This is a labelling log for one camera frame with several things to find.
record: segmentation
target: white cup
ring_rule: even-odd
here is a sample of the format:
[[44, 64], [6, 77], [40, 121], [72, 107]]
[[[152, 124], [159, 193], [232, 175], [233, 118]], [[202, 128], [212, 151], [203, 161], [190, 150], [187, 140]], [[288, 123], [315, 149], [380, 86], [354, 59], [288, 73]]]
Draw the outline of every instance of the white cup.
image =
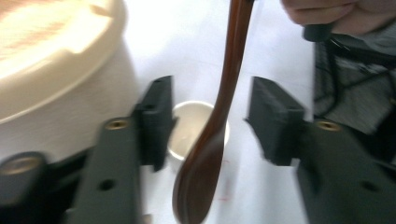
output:
[[[191, 148], [201, 135], [213, 105], [201, 101], [187, 101], [178, 104], [173, 109], [173, 115], [177, 118], [177, 125], [171, 133], [168, 142], [169, 164], [174, 172], [178, 172], [185, 158], [189, 155]], [[230, 136], [230, 125], [227, 121], [224, 146]]]

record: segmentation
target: bucket lid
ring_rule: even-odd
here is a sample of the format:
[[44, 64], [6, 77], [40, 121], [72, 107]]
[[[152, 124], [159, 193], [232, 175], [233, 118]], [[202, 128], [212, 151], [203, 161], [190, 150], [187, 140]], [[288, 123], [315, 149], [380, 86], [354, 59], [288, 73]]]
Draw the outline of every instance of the bucket lid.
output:
[[0, 123], [87, 79], [114, 52], [125, 23], [121, 0], [0, 4]]

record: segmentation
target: hand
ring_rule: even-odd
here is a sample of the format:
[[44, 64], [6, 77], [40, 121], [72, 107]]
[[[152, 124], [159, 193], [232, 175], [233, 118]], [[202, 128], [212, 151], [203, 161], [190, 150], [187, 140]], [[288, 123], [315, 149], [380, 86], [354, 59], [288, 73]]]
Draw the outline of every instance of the hand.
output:
[[363, 35], [396, 19], [396, 0], [282, 0], [301, 25], [334, 22], [333, 33]]

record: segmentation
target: white table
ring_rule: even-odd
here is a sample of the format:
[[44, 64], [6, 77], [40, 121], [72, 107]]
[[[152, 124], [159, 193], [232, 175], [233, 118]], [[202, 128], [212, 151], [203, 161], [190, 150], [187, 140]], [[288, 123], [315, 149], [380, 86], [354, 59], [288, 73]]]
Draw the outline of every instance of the white table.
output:
[[[175, 104], [200, 100], [214, 104], [219, 88], [229, 1], [126, 1], [128, 23], [124, 47], [143, 93], [157, 77], [174, 76]], [[267, 77], [312, 107], [313, 48], [301, 38], [278, 1], [256, 1], [245, 59], [233, 100], [218, 191], [207, 224], [307, 223], [295, 168], [275, 167], [244, 118], [248, 113], [251, 78]], [[153, 223], [176, 223], [172, 190], [176, 177], [166, 166], [158, 173], [142, 169], [145, 212]]]

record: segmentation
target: wooden spoon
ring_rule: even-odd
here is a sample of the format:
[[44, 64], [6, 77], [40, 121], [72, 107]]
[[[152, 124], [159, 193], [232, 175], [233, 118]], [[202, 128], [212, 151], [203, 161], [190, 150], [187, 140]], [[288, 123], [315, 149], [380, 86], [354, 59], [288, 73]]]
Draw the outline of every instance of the wooden spoon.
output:
[[201, 136], [177, 174], [173, 209], [182, 224], [199, 224], [219, 179], [226, 120], [242, 64], [253, 0], [232, 0], [218, 99]]

